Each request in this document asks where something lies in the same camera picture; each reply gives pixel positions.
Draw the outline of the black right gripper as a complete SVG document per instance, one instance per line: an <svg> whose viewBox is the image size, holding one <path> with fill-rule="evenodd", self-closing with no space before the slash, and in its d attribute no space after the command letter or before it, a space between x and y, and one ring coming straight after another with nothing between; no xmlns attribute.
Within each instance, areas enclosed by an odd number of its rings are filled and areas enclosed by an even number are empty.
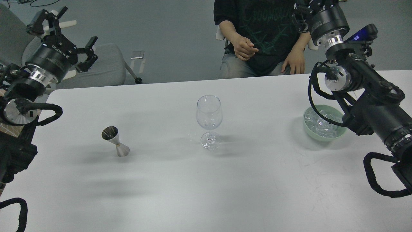
<svg viewBox="0 0 412 232"><path fill-rule="evenodd" d="M292 22L298 33L310 32L315 46L343 43L349 25L338 0L296 0Z"/></svg>

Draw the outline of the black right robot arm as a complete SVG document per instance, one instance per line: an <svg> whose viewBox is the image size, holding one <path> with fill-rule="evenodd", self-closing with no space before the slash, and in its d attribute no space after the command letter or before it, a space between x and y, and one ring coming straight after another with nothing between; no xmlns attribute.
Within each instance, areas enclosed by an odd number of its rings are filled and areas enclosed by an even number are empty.
<svg viewBox="0 0 412 232"><path fill-rule="evenodd" d="M349 25L337 0L297 0L292 21L300 33L309 33L315 46L325 46L326 60L315 64L308 85L312 109L328 123L348 128L357 135L377 134L391 155L368 153L363 160L371 188L383 196L398 198L411 195L411 117L400 107L404 92L384 79L366 61L370 45L377 38L377 28L369 24L350 36ZM335 100L344 112L338 123L316 109L311 90ZM392 170L406 187L388 191L376 180L371 161L392 162Z"/></svg>

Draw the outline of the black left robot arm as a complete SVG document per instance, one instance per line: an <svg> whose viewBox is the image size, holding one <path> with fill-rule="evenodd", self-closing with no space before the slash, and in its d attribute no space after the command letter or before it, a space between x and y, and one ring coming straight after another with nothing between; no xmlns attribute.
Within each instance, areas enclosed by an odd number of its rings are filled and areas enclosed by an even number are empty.
<svg viewBox="0 0 412 232"><path fill-rule="evenodd" d="M1 132L1 190L14 176L26 170L37 154L32 139L37 126L47 125L63 114L55 104L36 103L51 83L60 83L75 66L78 73L87 72L98 56L92 49L97 37L78 48L61 32L59 19L67 11L64 6L53 13L45 9L35 15L26 32L40 38L40 45L20 67L14 63L1 68L1 123L22 126L15 137Z"/></svg>

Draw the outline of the person left hand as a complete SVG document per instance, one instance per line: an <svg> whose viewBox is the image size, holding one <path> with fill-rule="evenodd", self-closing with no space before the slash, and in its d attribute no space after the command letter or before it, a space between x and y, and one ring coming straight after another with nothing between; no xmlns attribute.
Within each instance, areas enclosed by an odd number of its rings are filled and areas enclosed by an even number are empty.
<svg viewBox="0 0 412 232"><path fill-rule="evenodd" d="M305 48L293 47L284 60L281 73L286 73L286 68L289 67L290 74L303 74L305 72Z"/></svg>

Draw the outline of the person right hand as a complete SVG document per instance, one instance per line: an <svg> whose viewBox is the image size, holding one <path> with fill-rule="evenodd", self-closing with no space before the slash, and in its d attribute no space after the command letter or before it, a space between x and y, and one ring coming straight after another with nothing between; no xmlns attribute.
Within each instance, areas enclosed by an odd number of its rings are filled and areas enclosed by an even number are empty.
<svg viewBox="0 0 412 232"><path fill-rule="evenodd" d="M259 51L248 38L241 35L236 35L230 42L234 47L235 55L243 61L248 61Z"/></svg>

